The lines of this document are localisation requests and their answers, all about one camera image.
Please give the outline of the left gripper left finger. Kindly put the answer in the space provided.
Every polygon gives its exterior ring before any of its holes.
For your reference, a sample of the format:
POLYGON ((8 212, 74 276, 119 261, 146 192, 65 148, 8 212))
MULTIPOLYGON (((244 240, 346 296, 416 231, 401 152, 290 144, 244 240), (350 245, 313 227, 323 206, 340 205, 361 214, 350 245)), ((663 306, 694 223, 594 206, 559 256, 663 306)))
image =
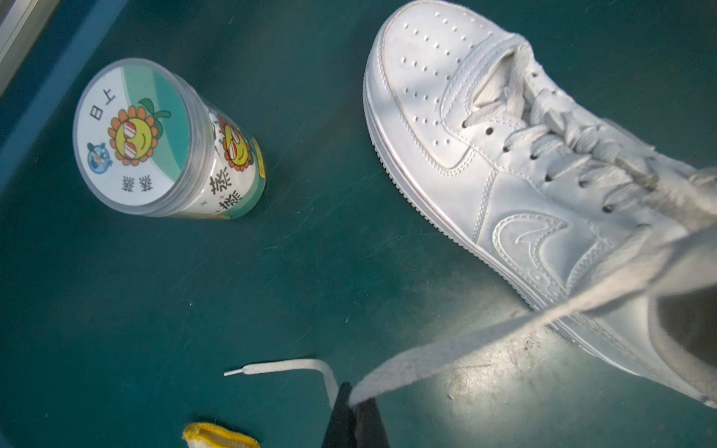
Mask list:
POLYGON ((322 448, 355 448, 356 416, 348 405, 352 386, 344 382, 339 386, 332 415, 321 444, 322 448))

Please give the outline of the white sneaker shoe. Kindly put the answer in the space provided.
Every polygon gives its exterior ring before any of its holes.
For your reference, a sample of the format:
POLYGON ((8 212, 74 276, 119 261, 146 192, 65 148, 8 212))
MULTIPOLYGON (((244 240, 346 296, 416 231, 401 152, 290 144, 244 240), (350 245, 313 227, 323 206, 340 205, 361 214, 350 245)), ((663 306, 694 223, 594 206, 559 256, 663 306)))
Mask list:
MULTIPOLYGON (((434 227, 539 313, 638 256, 711 226, 716 173, 577 104, 530 43, 444 1, 380 28, 363 84, 382 166, 434 227)), ((550 327, 590 355, 716 404, 716 298, 643 300, 550 327)))

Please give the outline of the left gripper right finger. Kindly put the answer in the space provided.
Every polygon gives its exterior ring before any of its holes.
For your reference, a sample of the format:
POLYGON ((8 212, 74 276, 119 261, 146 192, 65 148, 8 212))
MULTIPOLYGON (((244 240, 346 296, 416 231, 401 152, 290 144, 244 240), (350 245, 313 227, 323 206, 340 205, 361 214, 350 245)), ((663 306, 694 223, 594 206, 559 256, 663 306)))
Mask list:
POLYGON ((388 435, 375 399, 354 408, 356 448, 390 448, 388 435))

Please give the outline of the white shoelace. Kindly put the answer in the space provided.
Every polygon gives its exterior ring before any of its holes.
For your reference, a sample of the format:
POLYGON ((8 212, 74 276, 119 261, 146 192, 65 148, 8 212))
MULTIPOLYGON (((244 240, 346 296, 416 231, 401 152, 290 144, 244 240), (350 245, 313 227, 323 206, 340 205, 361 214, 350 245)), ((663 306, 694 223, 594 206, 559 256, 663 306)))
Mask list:
POLYGON ((523 315, 467 333, 455 340, 415 347, 387 360, 350 392, 347 405, 356 408, 388 392, 432 377, 486 347, 532 334, 577 315, 601 315, 629 302, 647 303, 652 323, 660 322, 657 306, 688 296, 716 298, 716 229, 711 226, 638 256, 608 276, 580 289, 577 295, 539 313, 523 315))

